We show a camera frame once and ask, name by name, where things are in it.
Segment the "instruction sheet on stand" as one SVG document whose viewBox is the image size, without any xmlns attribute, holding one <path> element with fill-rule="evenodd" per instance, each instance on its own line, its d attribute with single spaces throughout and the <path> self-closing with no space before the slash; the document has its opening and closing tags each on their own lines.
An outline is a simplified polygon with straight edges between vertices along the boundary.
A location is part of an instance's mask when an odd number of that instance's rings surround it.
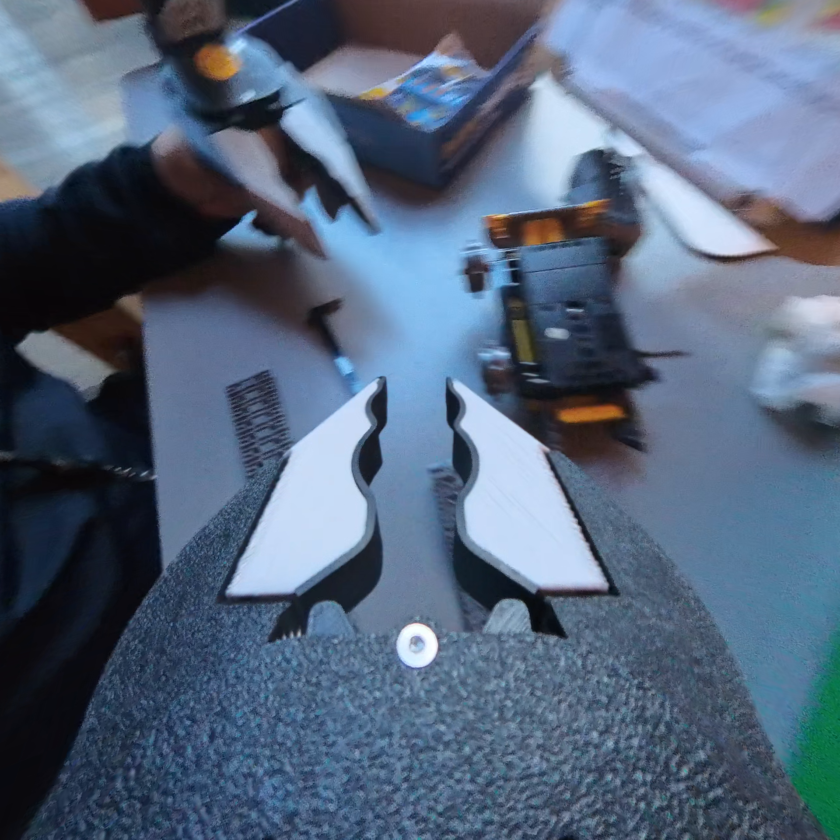
<svg viewBox="0 0 840 840">
<path fill-rule="evenodd" d="M 554 2 L 560 84 L 786 256 L 838 266 L 838 2 Z"/>
</svg>

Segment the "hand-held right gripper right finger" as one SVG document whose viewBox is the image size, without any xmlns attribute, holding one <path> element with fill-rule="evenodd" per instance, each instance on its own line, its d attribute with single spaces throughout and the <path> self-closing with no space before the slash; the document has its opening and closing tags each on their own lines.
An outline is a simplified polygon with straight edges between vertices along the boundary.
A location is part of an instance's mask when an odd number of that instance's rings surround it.
<svg viewBox="0 0 840 840">
<path fill-rule="evenodd" d="M 491 611 L 503 600 L 552 615 L 550 599 L 603 596 L 613 583 L 550 451 L 463 382 L 446 382 L 460 588 Z"/>
</svg>

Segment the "crumpled white tissue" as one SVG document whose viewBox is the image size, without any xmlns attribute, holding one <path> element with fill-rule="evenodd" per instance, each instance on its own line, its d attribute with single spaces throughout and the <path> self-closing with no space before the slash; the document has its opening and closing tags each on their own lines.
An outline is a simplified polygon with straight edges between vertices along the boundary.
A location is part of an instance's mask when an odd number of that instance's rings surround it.
<svg viewBox="0 0 840 840">
<path fill-rule="evenodd" d="M 749 392 L 763 409 L 839 427 L 839 297 L 788 297 L 769 321 Z"/>
</svg>

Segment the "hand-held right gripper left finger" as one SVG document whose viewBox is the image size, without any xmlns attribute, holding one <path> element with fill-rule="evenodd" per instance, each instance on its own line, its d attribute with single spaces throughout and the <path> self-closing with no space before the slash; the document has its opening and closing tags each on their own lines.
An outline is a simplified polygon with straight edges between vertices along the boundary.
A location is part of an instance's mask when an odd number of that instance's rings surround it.
<svg viewBox="0 0 840 840">
<path fill-rule="evenodd" d="M 227 602 L 356 607 L 382 574 L 371 484 L 382 466 L 386 378 L 294 444 L 227 578 Z"/>
</svg>

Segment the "grey cardboard box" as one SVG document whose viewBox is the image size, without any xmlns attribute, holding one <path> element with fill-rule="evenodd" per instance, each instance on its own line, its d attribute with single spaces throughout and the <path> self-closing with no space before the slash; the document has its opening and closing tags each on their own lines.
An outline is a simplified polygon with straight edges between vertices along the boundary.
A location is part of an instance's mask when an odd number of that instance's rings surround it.
<svg viewBox="0 0 840 840">
<path fill-rule="evenodd" d="M 359 160 L 425 187 L 450 183 L 525 102 L 544 2 L 285 2 L 245 32 L 330 100 Z M 483 71 L 439 118 L 409 119 L 363 99 L 455 36 Z"/>
</svg>

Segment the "person's left hand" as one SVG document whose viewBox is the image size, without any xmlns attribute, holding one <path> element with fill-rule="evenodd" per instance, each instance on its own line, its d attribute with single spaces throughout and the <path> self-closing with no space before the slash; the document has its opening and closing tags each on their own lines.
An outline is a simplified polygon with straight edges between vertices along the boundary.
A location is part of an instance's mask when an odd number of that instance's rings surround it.
<svg viewBox="0 0 840 840">
<path fill-rule="evenodd" d="M 150 157 L 163 187 L 198 214 L 239 220 L 256 211 L 249 194 L 203 163 L 176 127 L 166 129 L 152 141 Z"/>
</svg>

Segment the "robot kit instruction booklet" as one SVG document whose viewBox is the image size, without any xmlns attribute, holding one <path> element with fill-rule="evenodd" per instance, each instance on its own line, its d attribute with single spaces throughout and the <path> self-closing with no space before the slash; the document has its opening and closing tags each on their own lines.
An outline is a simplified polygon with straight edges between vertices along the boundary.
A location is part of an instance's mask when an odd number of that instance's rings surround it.
<svg viewBox="0 0 840 840">
<path fill-rule="evenodd" d="M 475 98 L 489 74 L 468 51 L 446 52 L 440 46 L 355 98 L 415 130 L 432 132 Z"/>
</svg>

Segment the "flat grey track strip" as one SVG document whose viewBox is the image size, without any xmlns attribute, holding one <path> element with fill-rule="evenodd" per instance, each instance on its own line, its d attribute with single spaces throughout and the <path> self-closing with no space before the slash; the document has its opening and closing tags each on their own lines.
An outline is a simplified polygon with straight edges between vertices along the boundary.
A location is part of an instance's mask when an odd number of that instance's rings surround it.
<svg viewBox="0 0 840 840">
<path fill-rule="evenodd" d="M 281 462 L 293 446 L 276 377 L 270 371 L 225 387 L 239 458 L 250 479 L 267 464 Z"/>
</svg>

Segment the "wooden partition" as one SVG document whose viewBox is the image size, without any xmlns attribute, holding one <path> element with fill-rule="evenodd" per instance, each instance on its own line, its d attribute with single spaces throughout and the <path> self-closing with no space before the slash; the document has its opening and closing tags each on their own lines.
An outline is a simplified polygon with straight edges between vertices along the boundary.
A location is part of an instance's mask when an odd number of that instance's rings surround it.
<svg viewBox="0 0 840 840">
<path fill-rule="evenodd" d="M 17 349 L 29 361 L 55 372 L 90 372 L 144 366 L 144 310 L 141 297 L 124 297 L 110 309 L 32 332 Z"/>
</svg>

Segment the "person's left forearm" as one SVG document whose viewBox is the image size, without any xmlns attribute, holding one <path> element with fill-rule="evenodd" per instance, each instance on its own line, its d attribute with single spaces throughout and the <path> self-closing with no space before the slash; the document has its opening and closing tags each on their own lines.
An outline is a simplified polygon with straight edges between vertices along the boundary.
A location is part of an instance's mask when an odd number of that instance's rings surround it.
<svg viewBox="0 0 840 840">
<path fill-rule="evenodd" d="M 40 196 L 2 203 L 3 342 L 110 309 L 210 256 L 240 221 L 206 218 L 170 194 L 151 143 L 122 145 Z"/>
</svg>

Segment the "green plastic bin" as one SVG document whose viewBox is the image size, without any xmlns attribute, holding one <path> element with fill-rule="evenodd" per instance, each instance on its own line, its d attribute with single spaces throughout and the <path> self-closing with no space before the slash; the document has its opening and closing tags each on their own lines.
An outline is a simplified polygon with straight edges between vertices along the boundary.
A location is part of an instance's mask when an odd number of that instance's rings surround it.
<svg viewBox="0 0 840 840">
<path fill-rule="evenodd" d="M 815 684 L 791 766 L 795 789 L 825 835 L 839 838 L 839 646 Z"/>
</svg>

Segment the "yellow black toy car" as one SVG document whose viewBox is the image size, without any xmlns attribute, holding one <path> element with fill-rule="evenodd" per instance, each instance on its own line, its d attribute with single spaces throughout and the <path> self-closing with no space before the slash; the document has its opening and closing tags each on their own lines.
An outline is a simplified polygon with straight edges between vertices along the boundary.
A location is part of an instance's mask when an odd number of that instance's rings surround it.
<svg viewBox="0 0 840 840">
<path fill-rule="evenodd" d="M 686 352 L 644 351 L 616 298 L 621 261 L 640 226 L 610 198 L 483 216 L 486 245 L 463 250 L 470 293 L 497 283 L 499 337 L 478 355 L 486 392 L 512 395 L 555 437 L 603 427 L 644 452 L 633 392 L 656 382 L 651 360 Z"/>
</svg>

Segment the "grey track strip right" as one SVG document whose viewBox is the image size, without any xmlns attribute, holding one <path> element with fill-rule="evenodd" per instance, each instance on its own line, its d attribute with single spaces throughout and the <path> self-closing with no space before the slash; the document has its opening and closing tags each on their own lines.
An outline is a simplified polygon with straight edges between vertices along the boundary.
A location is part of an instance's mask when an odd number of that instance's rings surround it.
<svg viewBox="0 0 840 840">
<path fill-rule="evenodd" d="M 463 488 L 463 482 L 450 464 L 442 463 L 428 467 L 437 517 L 444 539 L 444 552 L 448 569 L 452 574 L 458 605 L 467 632 L 481 632 L 488 618 L 488 610 L 473 598 L 455 577 L 455 512 L 456 501 Z"/>
</svg>

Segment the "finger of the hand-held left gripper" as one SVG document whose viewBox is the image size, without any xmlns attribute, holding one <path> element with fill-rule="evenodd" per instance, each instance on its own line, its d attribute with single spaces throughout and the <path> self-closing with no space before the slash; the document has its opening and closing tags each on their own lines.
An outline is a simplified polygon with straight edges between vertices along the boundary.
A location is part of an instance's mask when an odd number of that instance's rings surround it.
<svg viewBox="0 0 840 840">
<path fill-rule="evenodd" d="M 331 219 L 351 210 L 373 234 L 381 231 L 371 189 L 340 123 L 327 102 L 294 98 L 282 113 L 292 168 L 314 188 Z"/>
<path fill-rule="evenodd" d="M 312 256 L 326 259 L 298 193 L 284 179 L 284 158 L 277 152 L 277 145 L 267 140 L 193 140 L 192 155 L 205 192 L 198 206 L 218 218 L 253 213 L 269 234 L 293 239 Z"/>
</svg>

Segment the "person's upper body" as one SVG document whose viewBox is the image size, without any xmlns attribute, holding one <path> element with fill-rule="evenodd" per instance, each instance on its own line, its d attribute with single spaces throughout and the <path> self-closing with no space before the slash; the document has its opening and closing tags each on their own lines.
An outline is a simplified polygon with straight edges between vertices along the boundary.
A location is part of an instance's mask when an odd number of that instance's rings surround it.
<svg viewBox="0 0 840 840">
<path fill-rule="evenodd" d="M 61 608 L 98 616 L 162 572 L 144 368 L 98 393 L 2 341 L 2 646 Z"/>
</svg>

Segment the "grey building block assembly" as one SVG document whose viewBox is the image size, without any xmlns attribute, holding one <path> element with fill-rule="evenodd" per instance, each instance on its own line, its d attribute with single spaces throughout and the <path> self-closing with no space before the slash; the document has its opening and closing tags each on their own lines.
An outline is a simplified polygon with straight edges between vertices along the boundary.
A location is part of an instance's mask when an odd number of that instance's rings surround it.
<svg viewBox="0 0 840 840">
<path fill-rule="evenodd" d="M 594 148 L 574 162 L 565 201 L 570 205 L 603 201 L 604 232 L 612 254 L 624 257 L 642 234 L 642 217 L 637 207 L 629 160 L 614 148 Z"/>
</svg>

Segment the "long black perforated beam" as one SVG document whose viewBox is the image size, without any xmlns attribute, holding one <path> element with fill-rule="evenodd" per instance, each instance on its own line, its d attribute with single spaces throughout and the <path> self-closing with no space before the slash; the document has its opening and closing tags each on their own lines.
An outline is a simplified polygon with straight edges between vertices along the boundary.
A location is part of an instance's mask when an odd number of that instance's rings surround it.
<svg viewBox="0 0 840 840">
<path fill-rule="evenodd" d="M 339 373 L 349 394 L 355 396 L 361 390 L 361 382 L 354 364 L 345 353 L 339 339 L 333 330 L 331 316 L 342 307 L 342 300 L 334 298 L 321 302 L 310 308 L 307 324 L 319 337 L 332 357 L 332 362 Z"/>
</svg>

